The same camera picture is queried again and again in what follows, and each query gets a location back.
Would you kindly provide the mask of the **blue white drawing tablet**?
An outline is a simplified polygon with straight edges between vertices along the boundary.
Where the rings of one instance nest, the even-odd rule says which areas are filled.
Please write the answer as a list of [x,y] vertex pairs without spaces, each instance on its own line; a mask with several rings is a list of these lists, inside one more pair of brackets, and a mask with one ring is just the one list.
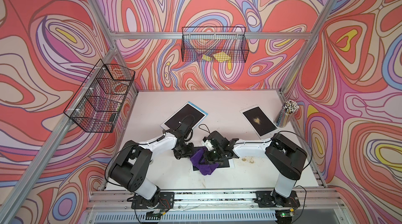
[[195,129],[196,126],[198,126],[207,116],[207,112],[195,104],[187,102],[165,122],[163,122],[161,128],[164,130],[176,129],[181,122],[185,122],[190,124],[192,129]]

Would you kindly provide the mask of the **purple microfiber cloth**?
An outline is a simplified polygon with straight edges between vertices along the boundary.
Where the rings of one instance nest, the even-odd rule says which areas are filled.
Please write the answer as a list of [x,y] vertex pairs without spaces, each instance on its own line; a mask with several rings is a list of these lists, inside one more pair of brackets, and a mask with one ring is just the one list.
[[219,167],[219,163],[207,162],[205,158],[206,151],[207,148],[201,147],[189,159],[192,166],[197,168],[204,176],[211,175]]

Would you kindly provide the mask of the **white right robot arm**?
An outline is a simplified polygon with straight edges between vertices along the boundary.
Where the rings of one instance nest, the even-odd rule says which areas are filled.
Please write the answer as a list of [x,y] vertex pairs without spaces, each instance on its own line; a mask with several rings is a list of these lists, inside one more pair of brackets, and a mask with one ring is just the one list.
[[275,195],[289,198],[305,169],[307,152],[283,133],[275,133],[269,139],[248,141],[238,138],[228,140],[214,131],[203,139],[203,146],[207,149],[204,160],[207,164],[214,164],[244,157],[268,159],[279,172]]

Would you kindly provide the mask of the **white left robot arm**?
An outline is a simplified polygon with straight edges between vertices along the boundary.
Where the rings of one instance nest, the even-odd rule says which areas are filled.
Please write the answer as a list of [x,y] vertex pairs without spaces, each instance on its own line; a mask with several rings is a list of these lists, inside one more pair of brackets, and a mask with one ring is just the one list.
[[191,157],[194,145],[188,142],[192,136],[192,124],[182,121],[177,128],[164,130],[158,138],[141,143],[128,141],[107,166],[107,178],[156,205],[160,188],[147,179],[151,160],[167,151],[172,151],[177,160]]

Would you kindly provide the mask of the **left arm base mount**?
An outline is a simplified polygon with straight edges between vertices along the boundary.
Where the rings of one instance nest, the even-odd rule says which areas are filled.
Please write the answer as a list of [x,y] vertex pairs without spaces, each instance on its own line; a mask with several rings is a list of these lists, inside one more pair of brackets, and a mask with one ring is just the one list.
[[132,209],[162,209],[169,210],[174,207],[174,192],[156,191],[156,194],[147,200],[139,194],[134,194],[133,197],[129,198],[127,202],[131,202]]

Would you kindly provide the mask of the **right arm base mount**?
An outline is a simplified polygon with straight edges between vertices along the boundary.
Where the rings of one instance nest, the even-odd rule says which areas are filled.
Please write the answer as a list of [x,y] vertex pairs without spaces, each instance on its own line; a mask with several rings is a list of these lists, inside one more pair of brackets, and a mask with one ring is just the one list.
[[284,197],[278,194],[275,190],[272,191],[256,191],[255,203],[260,208],[294,208],[300,207],[300,202],[295,191],[291,191],[289,197]]

